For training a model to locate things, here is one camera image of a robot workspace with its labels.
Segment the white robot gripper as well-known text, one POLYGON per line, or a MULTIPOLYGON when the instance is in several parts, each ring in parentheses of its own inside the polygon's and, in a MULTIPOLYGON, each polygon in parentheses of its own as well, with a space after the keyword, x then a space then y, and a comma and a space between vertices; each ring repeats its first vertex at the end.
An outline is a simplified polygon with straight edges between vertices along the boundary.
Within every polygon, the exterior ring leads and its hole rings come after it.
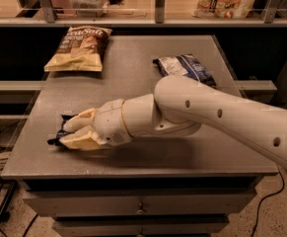
POLYGON ((97 150, 101 146, 118 146, 130 142, 131 135, 122 116, 123 104, 124 101, 118 99, 103 104, 97 110, 90 108, 70 118, 64 123, 63 129, 73 133, 61 137, 59 142, 76 150, 97 150))

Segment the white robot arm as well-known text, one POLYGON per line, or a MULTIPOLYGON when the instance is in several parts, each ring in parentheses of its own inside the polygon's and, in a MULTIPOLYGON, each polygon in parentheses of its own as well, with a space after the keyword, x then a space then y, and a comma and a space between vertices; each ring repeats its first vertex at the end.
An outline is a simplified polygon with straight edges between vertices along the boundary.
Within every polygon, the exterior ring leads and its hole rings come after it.
POLYGON ((63 124, 69 149, 106 149, 135 137, 190 135, 214 127, 287 170, 287 110, 167 76, 152 94, 90 108, 63 124))

